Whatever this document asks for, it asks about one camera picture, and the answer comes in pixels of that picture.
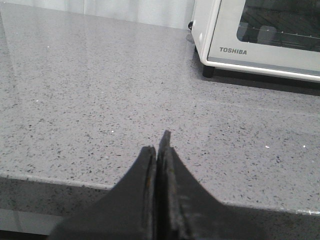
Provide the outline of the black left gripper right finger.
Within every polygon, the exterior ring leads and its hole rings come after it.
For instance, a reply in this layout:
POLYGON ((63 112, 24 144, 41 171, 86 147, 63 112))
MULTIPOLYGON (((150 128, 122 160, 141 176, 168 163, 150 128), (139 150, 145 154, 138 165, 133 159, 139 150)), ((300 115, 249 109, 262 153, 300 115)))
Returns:
POLYGON ((183 164, 165 130, 156 177, 157 239, 281 240, 279 217, 268 210, 226 205, 212 196, 183 164))

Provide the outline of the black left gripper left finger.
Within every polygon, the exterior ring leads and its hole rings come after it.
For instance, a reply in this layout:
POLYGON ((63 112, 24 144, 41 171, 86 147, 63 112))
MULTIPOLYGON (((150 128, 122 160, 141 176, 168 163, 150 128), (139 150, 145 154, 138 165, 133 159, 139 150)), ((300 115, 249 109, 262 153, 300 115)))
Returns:
POLYGON ((143 147, 125 176, 103 198, 64 219, 48 239, 154 239, 156 168, 155 148, 143 147))

